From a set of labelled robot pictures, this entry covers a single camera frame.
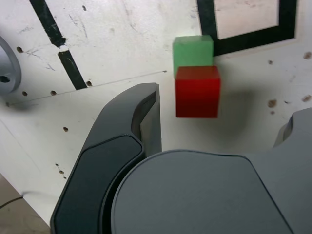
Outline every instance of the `white table surface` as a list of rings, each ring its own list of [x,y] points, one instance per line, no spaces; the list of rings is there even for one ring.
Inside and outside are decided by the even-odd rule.
[[[24,50],[15,50],[21,86],[0,102],[0,173],[47,223],[63,177],[69,176],[99,112],[133,85],[160,84],[163,150],[265,151],[293,112],[312,107],[312,100],[303,102],[312,95],[312,59],[303,58],[312,51],[310,1],[299,1],[295,39],[215,58],[222,76],[218,119],[175,117],[171,43],[177,36],[200,34],[195,0],[46,2],[67,47],[50,43],[29,1],[0,0],[0,35],[14,50]],[[277,1],[235,2],[215,0],[220,37],[278,24]],[[57,56],[66,49],[93,87],[75,90]],[[57,95],[51,96],[52,90]],[[269,108],[273,99],[276,106]]]

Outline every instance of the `cube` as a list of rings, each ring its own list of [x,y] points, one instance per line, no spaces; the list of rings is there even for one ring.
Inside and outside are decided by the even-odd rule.
[[[174,76],[179,67],[212,66],[214,42],[208,35],[178,37],[173,43]]]
[[[180,67],[175,80],[176,117],[217,118],[220,89],[216,66]]]

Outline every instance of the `black tape line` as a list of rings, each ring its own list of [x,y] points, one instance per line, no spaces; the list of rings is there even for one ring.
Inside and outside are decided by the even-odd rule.
[[[87,88],[87,85],[85,84],[70,51],[67,50],[65,52],[59,52],[58,57],[63,64],[74,87],[77,90]]]
[[[35,13],[37,14],[45,32],[47,33],[53,45],[60,47],[66,42],[55,23],[55,20],[47,6],[45,0],[29,0]]]
[[[214,40],[214,55],[246,50],[295,37],[297,0],[280,0],[278,26],[218,39],[214,0],[197,0],[201,31]]]

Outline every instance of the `black square outline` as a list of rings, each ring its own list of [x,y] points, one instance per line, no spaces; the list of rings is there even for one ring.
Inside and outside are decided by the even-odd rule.
[[[280,0],[278,26],[218,39],[214,0],[197,0],[203,35],[214,40],[214,56],[267,45],[295,37],[297,0]]]

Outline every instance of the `red cube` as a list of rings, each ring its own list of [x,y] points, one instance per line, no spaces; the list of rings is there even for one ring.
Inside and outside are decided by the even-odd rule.
[[[179,67],[175,80],[176,117],[217,118],[220,89],[216,66]]]

